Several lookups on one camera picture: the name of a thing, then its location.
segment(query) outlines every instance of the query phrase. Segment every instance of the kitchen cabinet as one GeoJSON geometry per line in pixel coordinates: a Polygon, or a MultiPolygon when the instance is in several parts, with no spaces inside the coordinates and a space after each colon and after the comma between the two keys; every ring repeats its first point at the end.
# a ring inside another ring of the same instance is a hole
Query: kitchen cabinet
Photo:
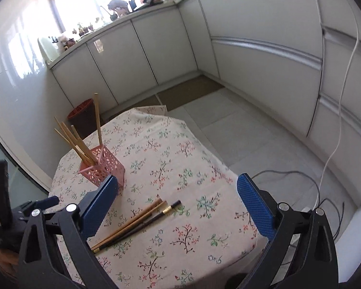
{"type": "Polygon", "coordinates": [[[188,0],[179,6],[193,48],[198,69],[219,77],[209,31],[198,0],[188,0]]]}
{"type": "Polygon", "coordinates": [[[200,0],[211,36],[267,41],[322,57],[316,0],[200,0]]]}
{"type": "Polygon", "coordinates": [[[131,22],[87,44],[118,103],[157,86],[131,22]]]}
{"type": "Polygon", "coordinates": [[[213,40],[220,77],[306,135],[316,106],[320,67],[273,53],[213,40]]]}
{"type": "MultiPolygon", "coordinates": [[[[319,103],[309,138],[329,156],[337,145],[339,129],[338,115],[319,103]]],[[[345,120],[341,143],[332,161],[354,187],[352,192],[349,191],[351,188],[345,188],[352,197],[356,191],[361,200],[361,136],[345,120]]]]}
{"type": "MultiPolygon", "coordinates": [[[[325,41],[325,66],[321,92],[339,101],[351,49],[325,41]]],[[[361,53],[356,51],[350,65],[342,105],[361,120],[361,53]]]]}
{"type": "Polygon", "coordinates": [[[354,0],[318,0],[322,25],[357,38],[356,23],[348,2],[356,16],[361,40],[361,10],[354,0]]]}
{"type": "Polygon", "coordinates": [[[92,98],[95,92],[100,96],[100,112],[108,111],[118,104],[86,44],[54,66],[52,72],[73,106],[92,98]]]}
{"type": "Polygon", "coordinates": [[[189,72],[197,65],[181,14],[176,7],[132,20],[158,84],[189,72]]]}

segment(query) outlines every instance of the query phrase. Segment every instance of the table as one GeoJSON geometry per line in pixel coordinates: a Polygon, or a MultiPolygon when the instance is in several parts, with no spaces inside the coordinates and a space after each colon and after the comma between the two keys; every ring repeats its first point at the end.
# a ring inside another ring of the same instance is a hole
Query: table
{"type": "MultiPolygon", "coordinates": [[[[97,234],[87,240],[90,246],[158,197],[169,204],[182,202],[144,232],[97,253],[119,288],[198,283],[235,262],[248,265],[265,245],[239,198],[237,176],[195,138],[185,122],[165,116],[166,112],[165,106],[135,108],[102,127],[104,144],[125,167],[124,187],[97,234]]],[[[97,133],[85,143],[97,146],[97,133]]],[[[61,159],[50,192],[60,199],[54,210],[79,203],[96,189],[77,174],[79,165],[73,150],[61,159]]],[[[82,283],[61,236],[58,244],[70,275],[82,283]]]]}

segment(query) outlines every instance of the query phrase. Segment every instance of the chopsticks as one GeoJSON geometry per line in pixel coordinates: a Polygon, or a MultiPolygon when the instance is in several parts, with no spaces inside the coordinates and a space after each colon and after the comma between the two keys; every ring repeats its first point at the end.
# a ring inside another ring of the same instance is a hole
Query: chopsticks
{"type": "MultiPolygon", "coordinates": [[[[60,133],[60,131],[58,131],[57,129],[55,129],[56,132],[75,150],[75,152],[79,155],[82,161],[87,166],[96,165],[97,159],[93,155],[91,150],[87,147],[87,145],[84,143],[84,141],[80,138],[76,138],[64,122],[59,122],[56,117],[55,121],[58,124],[59,128],[62,130],[63,134],[60,133]]],[[[76,129],[74,129],[73,131],[75,134],[78,135],[76,129]]]]}
{"type": "MultiPolygon", "coordinates": [[[[100,126],[100,114],[99,114],[99,98],[98,94],[93,94],[93,102],[95,105],[95,116],[96,116],[96,128],[98,131],[98,138],[99,138],[99,145],[103,145],[102,141],[102,130],[100,126]]],[[[56,132],[64,139],[65,142],[67,142],[80,156],[82,161],[87,166],[94,166],[98,164],[98,159],[93,155],[92,151],[87,147],[87,145],[84,143],[84,141],[80,138],[79,133],[77,132],[74,125],[71,125],[72,132],[69,130],[67,125],[64,122],[59,122],[59,120],[54,117],[56,123],[58,124],[60,130],[63,133],[60,133],[59,130],[55,129],[56,132]]]]}
{"type": "Polygon", "coordinates": [[[95,245],[94,247],[92,247],[91,250],[93,251],[93,253],[97,253],[97,252],[99,252],[99,251],[101,251],[101,250],[103,250],[105,248],[108,248],[111,245],[114,245],[114,244],[120,242],[121,240],[123,240],[123,239],[125,239],[125,238],[127,238],[127,237],[141,231],[142,229],[149,226],[153,222],[155,222],[158,219],[162,218],[164,215],[168,214],[168,212],[170,212],[172,209],[174,209],[180,203],[181,202],[179,200],[176,201],[174,204],[172,204],[171,206],[164,209],[162,212],[157,214],[152,219],[148,220],[147,222],[143,222],[145,219],[147,219],[149,216],[151,216],[151,213],[153,213],[155,210],[159,209],[161,206],[166,204],[166,201],[162,202],[161,204],[159,204],[158,206],[153,208],[151,211],[144,214],[141,218],[137,219],[134,223],[130,224],[129,226],[125,227],[124,229],[119,230],[118,233],[115,233],[115,234],[111,235],[110,237],[108,237],[104,241],[102,241],[102,242],[98,243],[97,245],[95,245]]]}
{"type": "Polygon", "coordinates": [[[176,201],[175,203],[173,203],[172,205],[166,207],[162,212],[160,212],[159,214],[157,214],[156,216],[154,216],[152,219],[149,219],[147,222],[142,223],[139,226],[136,226],[134,229],[130,230],[128,233],[120,236],[119,238],[115,238],[110,240],[109,242],[106,242],[104,245],[99,247],[99,250],[105,249],[111,245],[114,245],[118,242],[120,242],[121,240],[130,237],[131,235],[143,230],[144,228],[146,228],[147,226],[151,225],[152,223],[156,222],[158,219],[162,218],[163,216],[165,216],[168,212],[170,212],[171,210],[173,210],[174,208],[176,208],[179,204],[180,204],[180,200],[176,201]]]}
{"type": "Polygon", "coordinates": [[[164,204],[166,204],[166,201],[163,202],[161,198],[155,200],[148,207],[146,207],[144,210],[139,212],[135,217],[131,218],[124,225],[122,225],[119,229],[114,231],[110,236],[108,236],[107,238],[103,239],[102,241],[100,241],[96,245],[94,245],[91,248],[91,250],[94,251],[97,248],[99,248],[100,246],[102,246],[103,244],[105,244],[106,242],[119,237],[122,233],[124,233],[126,231],[130,231],[131,229],[133,229],[136,225],[138,225],[142,221],[142,218],[143,218],[143,220],[147,219],[152,214],[152,212],[154,212],[158,208],[162,207],[164,204]]]}
{"type": "Polygon", "coordinates": [[[93,94],[93,103],[95,104],[96,127],[98,129],[99,145],[103,145],[102,130],[100,128],[99,99],[98,94],[93,94]]]}

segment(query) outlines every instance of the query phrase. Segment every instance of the windowsill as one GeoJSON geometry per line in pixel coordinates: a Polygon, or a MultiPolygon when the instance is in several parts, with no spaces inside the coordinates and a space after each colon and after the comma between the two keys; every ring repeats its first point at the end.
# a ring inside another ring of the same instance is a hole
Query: windowsill
{"type": "Polygon", "coordinates": [[[89,41],[92,41],[93,39],[95,39],[97,36],[99,36],[100,34],[103,34],[104,32],[106,32],[107,30],[114,28],[120,24],[123,24],[127,21],[130,21],[134,18],[137,18],[141,15],[145,15],[148,13],[151,13],[153,11],[157,11],[159,9],[163,9],[166,7],[171,7],[174,6],[175,3],[173,1],[171,2],[165,2],[159,5],[155,5],[155,6],[150,6],[148,8],[142,9],[140,11],[136,11],[133,12],[131,14],[125,15],[121,18],[118,18],[117,20],[113,21],[112,23],[109,23],[105,26],[103,26],[102,28],[99,28],[98,30],[88,34],[87,36],[84,36],[81,40],[79,40],[75,45],[73,45],[72,47],[70,47],[67,51],[64,51],[58,58],[56,58],[54,61],[52,61],[51,63],[47,63],[47,67],[52,69],[54,68],[54,66],[56,66],[56,64],[58,64],[62,59],[64,59],[67,55],[69,55],[70,53],[74,52],[75,49],[79,48],[80,46],[86,44],[89,41]]]}

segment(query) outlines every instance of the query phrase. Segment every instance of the trash can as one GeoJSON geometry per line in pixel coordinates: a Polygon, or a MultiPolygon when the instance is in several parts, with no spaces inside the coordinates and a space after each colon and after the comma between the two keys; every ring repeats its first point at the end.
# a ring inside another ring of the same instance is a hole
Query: trash can
{"type": "Polygon", "coordinates": [[[88,137],[97,130],[93,99],[88,99],[74,108],[72,112],[68,114],[67,119],[71,125],[75,126],[82,139],[88,137]]]}

